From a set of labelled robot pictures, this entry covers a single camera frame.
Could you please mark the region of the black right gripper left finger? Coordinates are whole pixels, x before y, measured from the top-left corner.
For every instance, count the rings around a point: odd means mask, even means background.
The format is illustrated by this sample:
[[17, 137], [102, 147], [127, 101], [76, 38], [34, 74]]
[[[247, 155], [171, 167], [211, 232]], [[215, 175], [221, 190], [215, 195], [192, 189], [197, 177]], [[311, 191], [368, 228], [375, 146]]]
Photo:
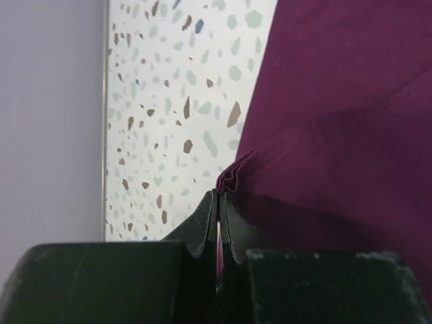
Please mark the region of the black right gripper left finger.
[[159, 241], [41, 244], [1, 295], [2, 323], [210, 323], [218, 198]]

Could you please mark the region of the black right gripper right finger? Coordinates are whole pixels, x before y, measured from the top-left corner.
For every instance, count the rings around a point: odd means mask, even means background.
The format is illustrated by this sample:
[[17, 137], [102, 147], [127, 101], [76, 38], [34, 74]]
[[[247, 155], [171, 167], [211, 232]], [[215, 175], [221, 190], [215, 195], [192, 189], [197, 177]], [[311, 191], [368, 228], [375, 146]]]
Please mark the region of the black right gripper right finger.
[[430, 323], [411, 269], [396, 254], [273, 248], [219, 197], [224, 323]]

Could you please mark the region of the purple cloth mat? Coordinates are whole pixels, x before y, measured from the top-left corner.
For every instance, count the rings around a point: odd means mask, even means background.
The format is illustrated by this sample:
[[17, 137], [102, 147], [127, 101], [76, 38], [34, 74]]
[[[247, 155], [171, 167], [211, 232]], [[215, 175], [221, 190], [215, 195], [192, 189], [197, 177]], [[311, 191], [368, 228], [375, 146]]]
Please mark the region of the purple cloth mat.
[[431, 288], [431, 2], [280, 1], [217, 181], [289, 250], [390, 250]]

